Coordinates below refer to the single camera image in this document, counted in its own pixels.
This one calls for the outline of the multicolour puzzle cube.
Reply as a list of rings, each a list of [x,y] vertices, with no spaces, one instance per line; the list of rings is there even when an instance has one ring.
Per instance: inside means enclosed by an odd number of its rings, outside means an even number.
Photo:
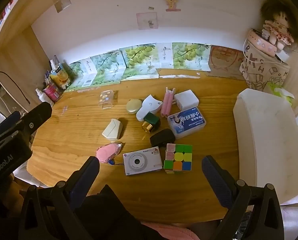
[[[193,146],[167,144],[163,169],[166,173],[182,173],[192,170]]]

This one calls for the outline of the cream faceted case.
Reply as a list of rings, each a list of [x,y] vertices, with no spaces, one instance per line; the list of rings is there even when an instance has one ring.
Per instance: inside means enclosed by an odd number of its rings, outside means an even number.
[[[117,141],[120,138],[122,128],[123,124],[118,119],[111,119],[102,135],[109,141]]]

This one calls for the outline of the blue white plastic floss box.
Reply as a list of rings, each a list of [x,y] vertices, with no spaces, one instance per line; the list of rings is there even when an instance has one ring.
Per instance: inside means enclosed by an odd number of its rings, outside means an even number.
[[[176,139],[195,133],[206,125],[206,120],[197,107],[169,115],[167,121]]]

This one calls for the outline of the black power adapter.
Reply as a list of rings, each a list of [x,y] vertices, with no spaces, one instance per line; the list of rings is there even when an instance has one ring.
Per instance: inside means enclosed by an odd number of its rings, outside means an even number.
[[[165,147],[167,144],[173,144],[176,140],[173,132],[169,129],[163,129],[150,137],[152,147]]]

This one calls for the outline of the clear acrylic sticker box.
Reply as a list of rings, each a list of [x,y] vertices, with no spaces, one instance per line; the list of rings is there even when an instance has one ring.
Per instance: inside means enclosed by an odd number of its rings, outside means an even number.
[[[114,92],[105,90],[100,93],[99,106],[101,109],[109,109],[113,107]]]

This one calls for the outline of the white square charger box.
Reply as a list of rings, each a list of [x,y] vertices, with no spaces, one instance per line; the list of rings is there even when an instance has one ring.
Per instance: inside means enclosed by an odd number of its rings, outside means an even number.
[[[181,111],[192,107],[197,107],[199,105],[199,99],[190,89],[183,91],[181,93],[175,94],[174,99]]]

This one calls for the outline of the green gold perfume bottle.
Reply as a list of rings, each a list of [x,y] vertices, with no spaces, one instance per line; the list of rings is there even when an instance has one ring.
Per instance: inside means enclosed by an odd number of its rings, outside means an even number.
[[[141,127],[144,131],[152,133],[160,127],[160,118],[149,112],[145,115],[144,122]]]

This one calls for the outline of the pink hair roller clip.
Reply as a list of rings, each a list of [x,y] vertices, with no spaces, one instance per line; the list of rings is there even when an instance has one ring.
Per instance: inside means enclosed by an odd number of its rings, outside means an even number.
[[[176,89],[173,88],[172,90],[169,90],[166,87],[166,92],[164,95],[163,104],[160,110],[160,115],[164,118],[167,118],[170,114],[171,107],[174,101],[174,93],[176,92]]]

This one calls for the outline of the round cream compact mirror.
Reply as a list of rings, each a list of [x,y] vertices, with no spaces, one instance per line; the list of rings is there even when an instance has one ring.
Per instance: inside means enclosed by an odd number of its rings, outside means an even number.
[[[140,99],[131,99],[126,103],[126,111],[129,114],[136,114],[142,107],[142,101]]]

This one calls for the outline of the white cat-shaped case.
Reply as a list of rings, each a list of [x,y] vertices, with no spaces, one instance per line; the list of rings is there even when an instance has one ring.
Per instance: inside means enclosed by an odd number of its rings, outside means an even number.
[[[144,117],[148,113],[156,114],[161,110],[163,102],[155,99],[152,95],[149,95],[142,102],[141,108],[136,113],[138,121],[144,121]]]

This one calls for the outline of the white spray bottle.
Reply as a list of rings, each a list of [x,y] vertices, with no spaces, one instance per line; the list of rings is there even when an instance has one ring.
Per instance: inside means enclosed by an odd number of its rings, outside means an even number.
[[[39,100],[41,102],[47,102],[53,107],[53,105],[54,105],[53,101],[47,96],[47,94],[45,92],[41,91],[38,88],[35,91],[36,91],[36,93],[39,97]]]

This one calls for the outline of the pink snack can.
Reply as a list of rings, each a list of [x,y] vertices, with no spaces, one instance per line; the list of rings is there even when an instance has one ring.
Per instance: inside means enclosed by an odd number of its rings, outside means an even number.
[[[61,97],[61,92],[53,83],[47,84],[43,91],[53,102],[57,102]]]

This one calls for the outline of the orange juice carton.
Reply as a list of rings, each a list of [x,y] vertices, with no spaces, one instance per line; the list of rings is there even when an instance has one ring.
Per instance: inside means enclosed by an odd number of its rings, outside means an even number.
[[[71,80],[62,64],[56,66],[50,73],[50,78],[56,85],[63,90],[66,90],[71,85]]]

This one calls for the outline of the white plastic storage bin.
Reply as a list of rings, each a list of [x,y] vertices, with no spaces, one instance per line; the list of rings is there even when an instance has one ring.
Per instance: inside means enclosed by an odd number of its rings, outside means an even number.
[[[298,195],[298,125],[283,98],[253,89],[233,107],[239,177],[250,186],[274,185],[280,204]]]

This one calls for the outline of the green tissue pack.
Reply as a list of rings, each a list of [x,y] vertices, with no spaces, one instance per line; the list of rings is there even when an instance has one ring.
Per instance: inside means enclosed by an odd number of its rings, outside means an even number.
[[[293,100],[295,99],[295,96],[293,94],[285,90],[282,86],[274,84],[272,82],[266,83],[263,92],[283,98],[287,102],[289,102],[290,105],[293,104]]]

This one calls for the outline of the beige letter-print fabric bag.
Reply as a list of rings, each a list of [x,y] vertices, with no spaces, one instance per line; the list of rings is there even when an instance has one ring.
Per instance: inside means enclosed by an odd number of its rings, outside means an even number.
[[[243,45],[243,56],[239,71],[250,89],[263,91],[267,82],[283,85],[290,70],[286,63],[261,52],[248,40]]]

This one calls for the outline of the brown cardboard with drawing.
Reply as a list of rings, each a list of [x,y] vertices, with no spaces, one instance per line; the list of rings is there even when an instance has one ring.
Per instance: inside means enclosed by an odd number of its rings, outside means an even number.
[[[208,62],[210,72],[206,74],[214,77],[244,80],[239,71],[243,59],[243,52],[240,50],[212,45]]]

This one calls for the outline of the green grape printed cardboard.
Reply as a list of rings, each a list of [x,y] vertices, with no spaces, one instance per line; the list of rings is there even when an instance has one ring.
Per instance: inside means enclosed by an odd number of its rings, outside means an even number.
[[[148,43],[120,48],[69,64],[74,80],[66,91],[116,84],[126,80],[157,79],[159,69],[209,72],[211,45]]]

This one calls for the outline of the pink sticker-covered case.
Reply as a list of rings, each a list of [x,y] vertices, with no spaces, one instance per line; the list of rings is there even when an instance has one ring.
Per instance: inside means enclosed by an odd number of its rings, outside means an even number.
[[[268,56],[275,57],[277,48],[265,40],[257,30],[251,29],[248,33],[247,40],[261,52]]]

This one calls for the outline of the brown-haired plush doll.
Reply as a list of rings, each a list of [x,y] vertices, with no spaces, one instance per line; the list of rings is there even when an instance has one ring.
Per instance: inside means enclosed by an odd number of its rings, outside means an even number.
[[[266,0],[260,10],[264,20],[262,38],[278,51],[298,40],[298,25],[291,9],[279,0]]]

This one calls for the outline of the pink square wall sticker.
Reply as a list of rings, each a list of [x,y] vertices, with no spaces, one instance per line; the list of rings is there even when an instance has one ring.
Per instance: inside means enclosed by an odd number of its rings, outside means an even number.
[[[136,13],[139,30],[158,29],[158,18],[156,12]]]

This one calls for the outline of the yellow cartoon wall sticker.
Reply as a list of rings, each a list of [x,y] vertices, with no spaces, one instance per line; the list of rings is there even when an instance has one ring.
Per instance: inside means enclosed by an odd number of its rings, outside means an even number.
[[[181,9],[177,8],[177,0],[165,0],[166,5],[168,8],[166,9],[166,12],[179,12]]]

